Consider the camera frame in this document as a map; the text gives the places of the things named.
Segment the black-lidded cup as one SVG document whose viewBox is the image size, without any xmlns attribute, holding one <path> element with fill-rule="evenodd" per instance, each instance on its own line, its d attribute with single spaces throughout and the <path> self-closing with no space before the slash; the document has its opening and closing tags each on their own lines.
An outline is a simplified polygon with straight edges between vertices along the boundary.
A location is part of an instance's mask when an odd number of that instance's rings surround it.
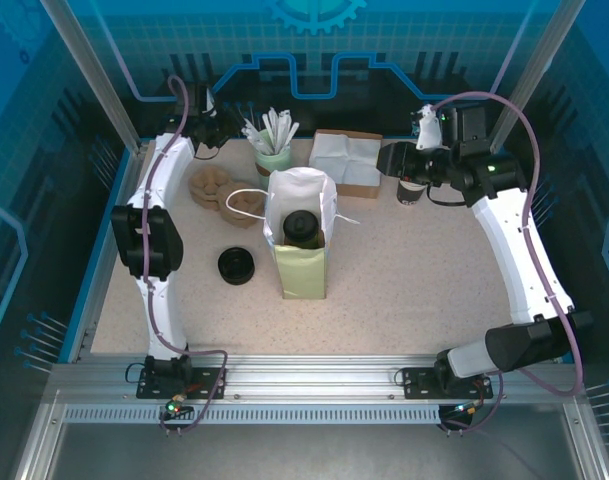
<svg viewBox="0 0 609 480">
<path fill-rule="evenodd" d="M 287 215 L 283 221 L 283 232 L 287 239 L 305 242 L 313 239 L 319 230 L 317 217 L 306 210 L 297 210 Z"/>
</svg>

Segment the dark green coffee cup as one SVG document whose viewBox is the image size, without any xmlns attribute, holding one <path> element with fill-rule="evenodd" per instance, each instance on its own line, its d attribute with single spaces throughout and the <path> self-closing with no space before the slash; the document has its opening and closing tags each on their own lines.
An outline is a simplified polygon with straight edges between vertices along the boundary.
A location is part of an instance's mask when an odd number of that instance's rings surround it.
<svg viewBox="0 0 609 480">
<path fill-rule="evenodd" d="M 284 244 L 286 246 L 293 246 L 300 249 L 318 249 L 320 247 L 319 234 L 315 233 L 307 238 L 295 238 L 286 235 L 284 239 Z"/>
</svg>

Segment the green patterned paper bag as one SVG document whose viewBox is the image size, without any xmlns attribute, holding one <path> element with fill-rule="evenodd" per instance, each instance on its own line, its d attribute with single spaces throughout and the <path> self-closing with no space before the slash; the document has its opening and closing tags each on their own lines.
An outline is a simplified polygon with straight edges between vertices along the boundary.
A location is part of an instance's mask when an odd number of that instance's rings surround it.
<svg viewBox="0 0 609 480">
<path fill-rule="evenodd" d="M 270 174 L 264 193 L 263 235 L 277 266 L 282 297 L 286 300 L 322 300 L 327 291 L 327 263 L 335 221 L 338 219 L 357 225 L 357 220 L 338 211 L 338 192 L 335 181 L 321 170 L 294 167 Z M 325 233 L 326 246 L 300 249 L 284 244 L 283 221 L 297 210 L 313 213 Z"/>
</svg>

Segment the black paper cup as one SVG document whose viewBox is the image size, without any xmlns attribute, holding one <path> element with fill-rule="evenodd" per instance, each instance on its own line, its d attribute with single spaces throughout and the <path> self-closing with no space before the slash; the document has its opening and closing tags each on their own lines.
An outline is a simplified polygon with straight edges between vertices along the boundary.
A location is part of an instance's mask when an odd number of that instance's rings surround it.
<svg viewBox="0 0 609 480">
<path fill-rule="evenodd" d="M 422 197 L 426 188 L 427 186 L 424 184 L 399 180 L 396 198 L 403 205 L 413 205 Z"/>
</svg>

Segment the light green straw holder cup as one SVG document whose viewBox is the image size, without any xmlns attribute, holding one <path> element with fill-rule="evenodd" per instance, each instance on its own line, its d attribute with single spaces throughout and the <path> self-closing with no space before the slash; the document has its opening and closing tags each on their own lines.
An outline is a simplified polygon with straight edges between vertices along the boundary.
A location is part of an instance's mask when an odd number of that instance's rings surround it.
<svg viewBox="0 0 609 480">
<path fill-rule="evenodd" d="M 262 141 L 251 142 L 255 156 L 255 168 L 258 173 L 260 187 L 268 189 L 269 177 L 273 171 L 284 171 L 292 166 L 291 147 L 286 145 L 279 153 L 274 154 L 269 149 L 270 138 L 267 130 L 259 132 Z"/>
</svg>

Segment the black plastic lid stack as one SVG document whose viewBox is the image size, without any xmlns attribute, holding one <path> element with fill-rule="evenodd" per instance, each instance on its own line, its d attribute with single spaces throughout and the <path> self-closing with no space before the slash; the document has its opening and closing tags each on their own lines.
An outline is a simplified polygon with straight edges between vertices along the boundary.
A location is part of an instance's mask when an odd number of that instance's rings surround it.
<svg viewBox="0 0 609 480">
<path fill-rule="evenodd" d="M 255 273 L 252 254 L 242 247 L 230 247 L 218 257 L 218 271 L 222 279 L 234 286 L 250 281 Z"/>
</svg>

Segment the aluminium frame post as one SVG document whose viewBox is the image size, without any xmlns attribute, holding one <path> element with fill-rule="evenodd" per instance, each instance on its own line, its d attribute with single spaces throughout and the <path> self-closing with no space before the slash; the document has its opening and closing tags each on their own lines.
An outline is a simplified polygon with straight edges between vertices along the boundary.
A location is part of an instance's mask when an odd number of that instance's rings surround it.
<svg viewBox="0 0 609 480">
<path fill-rule="evenodd" d="M 100 59 L 66 0 L 40 0 L 120 140 L 138 154 L 142 141 Z"/>
<path fill-rule="evenodd" d="M 535 92 L 547 67 L 558 52 L 586 0 L 560 0 L 544 33 L 520 76 L 509 101 L 523 111 Z M 517 113 L 505 106 L 491 132 L 491 150 L 498 151 L 518 122 Z"/>
</svg>

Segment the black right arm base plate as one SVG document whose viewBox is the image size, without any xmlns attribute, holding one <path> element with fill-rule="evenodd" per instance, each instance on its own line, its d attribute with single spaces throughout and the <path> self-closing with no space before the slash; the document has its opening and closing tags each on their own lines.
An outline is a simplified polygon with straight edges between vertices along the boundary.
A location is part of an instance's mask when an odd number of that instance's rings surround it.
<svg viewBox="0 0 609 480">
<path fill-rule="evenodd" d="M 404 368 L 401 384 L 407 400 L 420 399 L 492 399 L 489 377 L 477 375 L 464 379 L 436 368 Z"/>
</svg>

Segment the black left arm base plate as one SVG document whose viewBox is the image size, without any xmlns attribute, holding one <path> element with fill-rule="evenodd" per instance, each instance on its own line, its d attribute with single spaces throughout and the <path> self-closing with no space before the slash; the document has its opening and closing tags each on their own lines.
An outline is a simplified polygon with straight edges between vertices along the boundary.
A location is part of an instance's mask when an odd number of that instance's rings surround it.
<svg viewBox="0 0 609 480">
<path fill-rule="evenodd" d="M 186 355 L 171 360 L 147 356 L 135 381 L 135 395 L 146 400 L 170 400 L 176 395 L 184 395 L 190 400 L 206 400 L 211 390 L 216 388 L 214 399 L 222 399 L 226 373 L 221 378 L 218 375 L 218 368 L 193 367 Z"/>
</svg>

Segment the aluminium frame rail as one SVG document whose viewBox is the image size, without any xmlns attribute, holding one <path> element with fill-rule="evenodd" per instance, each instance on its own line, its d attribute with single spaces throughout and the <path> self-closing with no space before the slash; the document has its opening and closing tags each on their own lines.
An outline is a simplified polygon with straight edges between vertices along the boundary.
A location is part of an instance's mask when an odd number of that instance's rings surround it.
<svg viewBox="0 0 609 480">
<path fill-rule="evenodd" d="M 135 404 L 124 381 L 133 355 L 90 355 L 55 365 L 42 401 Z M 431 367 L 432 355 L 230 355 L 224 397 L 216 405 L 402 404 L 395 385 L 404 367 Z"/>
</svg>

